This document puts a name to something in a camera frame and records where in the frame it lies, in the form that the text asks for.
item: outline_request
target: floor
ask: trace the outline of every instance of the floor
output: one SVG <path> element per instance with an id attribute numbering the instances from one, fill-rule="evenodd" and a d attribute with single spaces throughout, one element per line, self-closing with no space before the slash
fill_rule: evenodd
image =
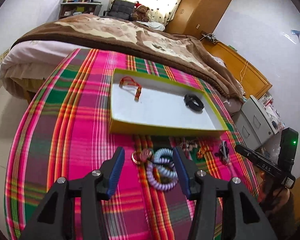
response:
<path id="1" fill-rule="evenodd" d="M 14 98 L 3 87 L 0 88 L 0 230 L 7 238 L 3 208 L 7 162 L 14 135 L 27 106 L 26 100 Z"/>

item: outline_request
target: santa hat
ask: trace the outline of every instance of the santa hat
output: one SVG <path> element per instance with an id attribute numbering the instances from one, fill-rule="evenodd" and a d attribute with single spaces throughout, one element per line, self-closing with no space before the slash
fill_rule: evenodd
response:
<path id="1" fill-rule="evenodd" d="M 137 8 L 140 7 L 141 5 L 142 5 L 141 3 L 138 3 L 138 2 L 137 2 L 137 3 L 135 4 L 134 8 L 137 9 Z"/>

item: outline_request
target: silver screw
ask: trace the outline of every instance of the silver screw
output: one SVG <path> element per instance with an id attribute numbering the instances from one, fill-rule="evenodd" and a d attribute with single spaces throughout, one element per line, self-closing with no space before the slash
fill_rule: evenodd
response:
<path id="1" fill-rule="evenodd" d="M 206 176 L 206 172 L 205 171 L 203 171 L 203 170 L 198 170 L 197 171 L 197 174 L 200 176 L 200 177 L 203 177 L 203 176 Z"/>
<path id="2" fill-rule="evenodd" d="M 232 182 L 233 182 L 234 184 L 239 184 L 239 183 L 241 182 L 241 179 L 238 178 L 238 177 L 234 177 L 234 178 L 232 178 Z"/>
<path id="3" fill-rule="evenodd" d="M 99 171 L 99 170 L 95 170 L 92 172 L 92 176 L 98 177 L 100 175 L 101 175 L 101 171 Z"/>
<path id="4" fill-rule="evenodd" d="M 60 178 L 57 179 L 57 182 L 59 184 L 65 183 L 66 182 L 66 178 L 65 177 L 60 177 Z"/>

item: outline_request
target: wooden headboard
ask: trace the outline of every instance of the wooden headboard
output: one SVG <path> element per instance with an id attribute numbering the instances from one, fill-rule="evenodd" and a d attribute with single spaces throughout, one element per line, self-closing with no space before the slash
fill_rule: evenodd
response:
<path id="1" fill-rule="evenodd" d="M 202 44 L 210 54 L 221 58 L 233 76 L 239 82 L 241 81 L 240 71 L 247 63 L 245 58 L 241 57 L 233 49 L 220 41 L 217 44 L 213 44 L 212 42 L 203 39 Z M 272 84 L 259 70 L 257 70 L 252 64 L 248 63 L 246 73 L 242 79 L 242 87 L 246 92 L 246 98 L 253 95 L 257 99 L 260 99 L 263 94 L 272 87 Z"/>

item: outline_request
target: teddy bear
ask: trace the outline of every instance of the teddy bear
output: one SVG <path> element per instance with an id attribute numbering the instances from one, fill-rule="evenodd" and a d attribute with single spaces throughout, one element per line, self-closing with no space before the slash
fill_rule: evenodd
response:
<path id="1" fill-rule="evenodd" d="M 148 10 L 149 7 L 144 6 L 143 4 L 136 3 L 132 14 L 131 14 L 131 20 L 132 21 L 141 21 L 141 22 L 148 22 L 149 16 L 148 16 Z"/>

